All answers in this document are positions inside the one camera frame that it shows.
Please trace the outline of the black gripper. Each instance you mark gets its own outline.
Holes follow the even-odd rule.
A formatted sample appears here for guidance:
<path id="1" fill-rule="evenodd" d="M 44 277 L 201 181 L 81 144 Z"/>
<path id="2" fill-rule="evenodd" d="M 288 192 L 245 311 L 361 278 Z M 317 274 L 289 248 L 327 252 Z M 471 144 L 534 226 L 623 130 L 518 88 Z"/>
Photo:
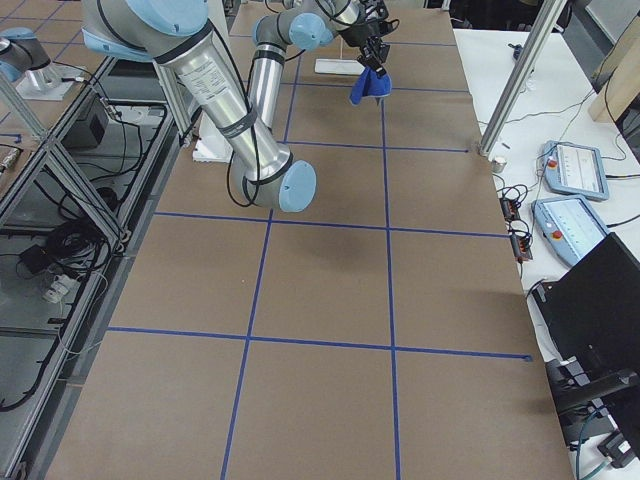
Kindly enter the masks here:
<path id="1" fill-rule="evenodd" d="M 387 74 L 384 64 L 390 46 L 381 41 L 381 26 L 384 23 L 379 18 L 360 20 L 344 30 L 344 41 L 350 47 L 359 48 L 357 61 L 364 67 L 373 68 L 377 76 Z"/>

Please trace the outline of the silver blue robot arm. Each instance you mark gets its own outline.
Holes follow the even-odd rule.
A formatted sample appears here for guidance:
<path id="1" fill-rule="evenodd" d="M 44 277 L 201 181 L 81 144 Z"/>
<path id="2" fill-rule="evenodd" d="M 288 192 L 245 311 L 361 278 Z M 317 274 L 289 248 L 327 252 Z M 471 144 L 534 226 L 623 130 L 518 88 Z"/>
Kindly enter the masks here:
<path id="1" fill-rule="evenodd" d="M 230 144 L 229 176 L 246 206 L 300 212 L 312 202 L 316 173 L 271 131 L 275 104 L 294 45 L 312 51 L 341 37 L 358 63 L 382 78 L 384 36 L 398 23 L 382 1 L 287 1 L 255 25 L 252 72 L 242 81 L 204 1 L 84 1 L 85 45 L 105 56 L 153 62 L 173 72 Z"/>

